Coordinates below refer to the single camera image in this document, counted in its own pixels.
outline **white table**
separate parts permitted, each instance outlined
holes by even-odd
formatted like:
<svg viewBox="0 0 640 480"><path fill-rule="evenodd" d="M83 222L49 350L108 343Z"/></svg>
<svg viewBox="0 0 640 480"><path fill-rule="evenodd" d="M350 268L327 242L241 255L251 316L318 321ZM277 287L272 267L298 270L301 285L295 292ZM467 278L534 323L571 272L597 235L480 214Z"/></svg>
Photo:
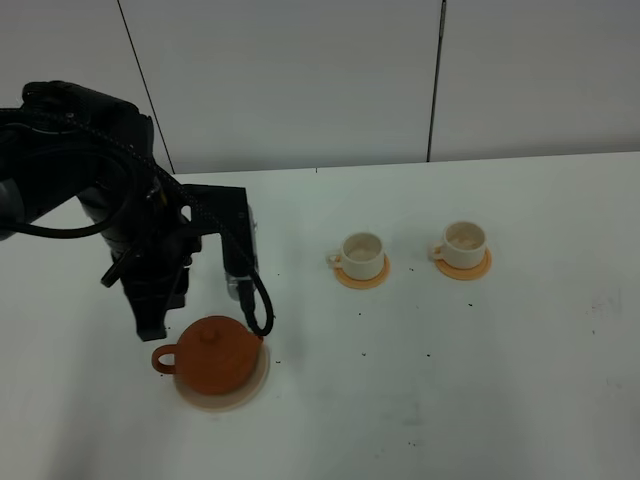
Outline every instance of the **white table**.
<svg viewBox="0 0 640 480"><path fill-rule="evenodd" d="M640 154L181 176L248 189L276 307L264 389L225 414L151 368L99 237L0 245L0 477L636 479ZM463 283L426 245L482 224ZM86 223L74 200L43 223ZM371 230L392 273L342 287L325 251ZM205 240L175 342L241 318Z"/></svg>

